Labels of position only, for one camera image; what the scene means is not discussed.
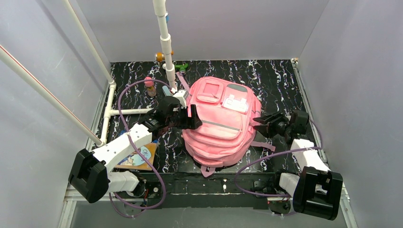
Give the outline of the pink student backpack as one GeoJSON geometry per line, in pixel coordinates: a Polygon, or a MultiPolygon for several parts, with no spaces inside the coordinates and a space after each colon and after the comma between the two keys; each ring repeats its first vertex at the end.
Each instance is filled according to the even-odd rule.
{"type": "Polygon", "coordinates": [[[204,177],[217,168],[235,165],[250,146],[275,150],[275,146],[256,142],[254,118],[261,116],[261,102],[251,88],[224,79],[206,76],[188,86],[178,73],[188,96],[187,105],[195,105],[202,125],[183,130],[185,148],[200,164],[204,177]]]}

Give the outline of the orange children's book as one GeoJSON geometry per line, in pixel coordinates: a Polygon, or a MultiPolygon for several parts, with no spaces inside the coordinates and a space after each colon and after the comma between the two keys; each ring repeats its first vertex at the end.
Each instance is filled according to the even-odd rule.
{"type": "MultiPolygon", "coordinates": [[[[153,164],[156,149],[159,143],[152,142],[145,146],[139,148],[141,154],[151,163],[153,164]]],[[[128,157],[124,158],[120,161],[115,168],[119,169],[131,169],[131,170],[142,170],[142,171],[151,171],[152,168],[148,165],[145,160],[137,153],[133,152],[128,157]]]]}

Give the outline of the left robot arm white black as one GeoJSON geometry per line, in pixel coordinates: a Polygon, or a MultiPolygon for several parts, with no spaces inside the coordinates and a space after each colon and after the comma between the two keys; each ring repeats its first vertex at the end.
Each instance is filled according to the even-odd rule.
{"type": "Polygon", "coordinates": [[[180,99],[167,96],[138,123],[115,140],[92,151],[80,150],[74,159],[68,182],[87,200],[95,203],[112,192],[132,192],[140,183],[129,171],[114,167],[131,153],[162,136],[169,128],[196,130],[202,126],[195,104],[183,106],[180,99]]]}

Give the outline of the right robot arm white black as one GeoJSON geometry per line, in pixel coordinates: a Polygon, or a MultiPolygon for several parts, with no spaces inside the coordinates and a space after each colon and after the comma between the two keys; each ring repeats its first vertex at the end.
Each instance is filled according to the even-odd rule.
{"type": "Polygon", "coordinates": [[[343,187],[340,173],[331,171],[318,155],[323,147],[315,145],[306,136],[309,126],[316,126],[308,113],[294,110],[290,116],[278,111],[266,116],[255,117],[254,129],[267,138],[282,136],[290,146],[301,172],[277,173],[278,186],[292,196],[292,207],[296,213],[335,220],[343,187]]]}

